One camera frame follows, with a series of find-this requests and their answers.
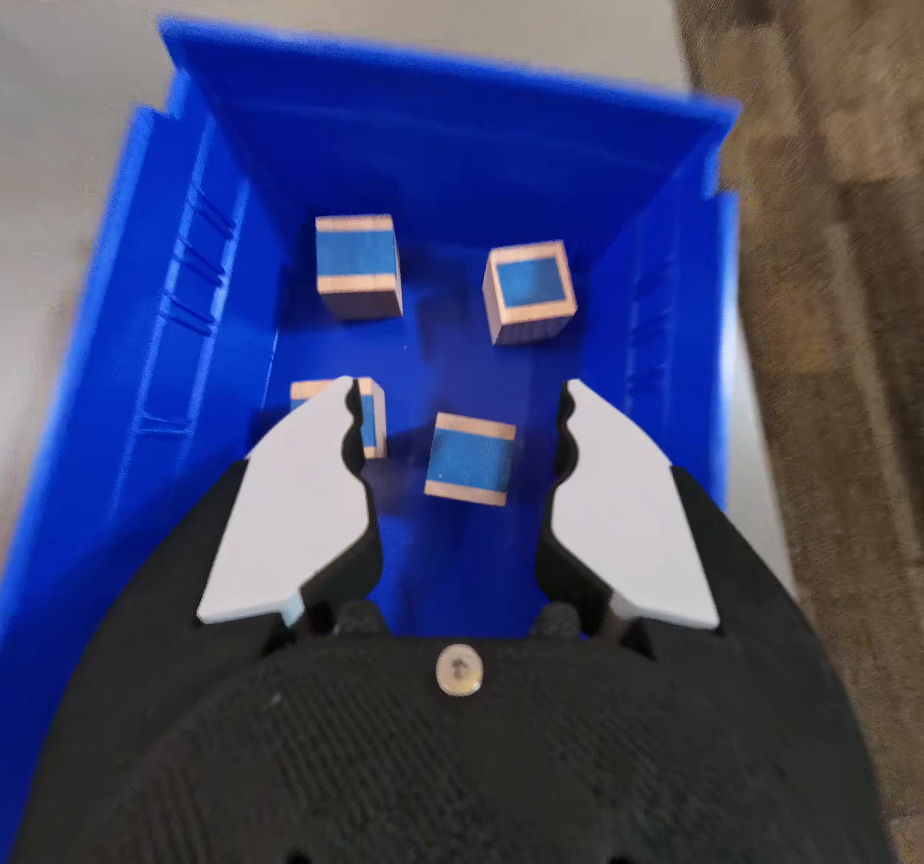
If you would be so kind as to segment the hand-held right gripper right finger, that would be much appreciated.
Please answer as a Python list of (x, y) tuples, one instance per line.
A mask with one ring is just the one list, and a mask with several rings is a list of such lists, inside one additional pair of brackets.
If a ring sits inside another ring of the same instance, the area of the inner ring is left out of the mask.
[(641, 619), (716, 631), (720, 616), (661, 447), (580, 379), (563, 383), (538, 585), (594, 637)]

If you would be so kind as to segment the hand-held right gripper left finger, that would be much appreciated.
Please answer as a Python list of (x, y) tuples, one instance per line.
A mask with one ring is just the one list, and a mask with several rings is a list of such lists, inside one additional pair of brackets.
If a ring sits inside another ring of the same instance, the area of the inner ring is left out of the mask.
[(344, 375), (251, 449), (197, 617), (213, 625), (278, 615), (293, 626), (378, 586), (384, 554), (358, 380)]

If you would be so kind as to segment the blue-taped wooden cube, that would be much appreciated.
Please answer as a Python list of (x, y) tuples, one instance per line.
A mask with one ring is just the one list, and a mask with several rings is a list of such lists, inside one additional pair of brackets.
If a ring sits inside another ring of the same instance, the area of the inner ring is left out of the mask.
[[(290, 409), (304, 404), (326, 389), (334, 380), (306, 380), (290, 385)], [(362, 404), (361, 437), (367, 460), (387, 457), (385, 391), (371, 377), (357, 379)]]
[(515, 435), (513, 424), (438, 412), (424, 493), (506, 506)]
[(315, 218), (316, 286), (342, 322), (403, 316), (400, 259), (390, 214)]
[(557, 337), (578, 308), (564, 242), (559, 239), (490, 250), (482, 294), (494, 346)]

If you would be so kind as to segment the blue plastic bin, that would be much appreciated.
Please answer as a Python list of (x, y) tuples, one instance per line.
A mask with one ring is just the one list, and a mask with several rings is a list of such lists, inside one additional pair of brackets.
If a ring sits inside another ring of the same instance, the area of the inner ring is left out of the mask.
[[(514, 638), (561, 384), (580, 378), (725, 504), (737, 108), (523, 66), (165, 20), (2, 584), (2, 847), (80, 654), (141, 562), (283, 416), (292, 382), (370, 376), (397, 465), (368, 471), (399, 633)], [(403, 316), (341, 321), (315, 218), (390, 214)], [(577, 312), (496, 347), (490, 250), (561, 239)], [(424, 493), (435, 418), (513, 424), (506, 506)]]

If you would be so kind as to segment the grey desk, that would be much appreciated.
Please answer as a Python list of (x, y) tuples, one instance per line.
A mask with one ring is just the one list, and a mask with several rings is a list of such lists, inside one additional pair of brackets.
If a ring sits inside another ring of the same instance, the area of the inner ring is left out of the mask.
[(124, 125), (164, 102), (167, 13), (692, 86), (676, 0), (2, 0), (3, 558)]

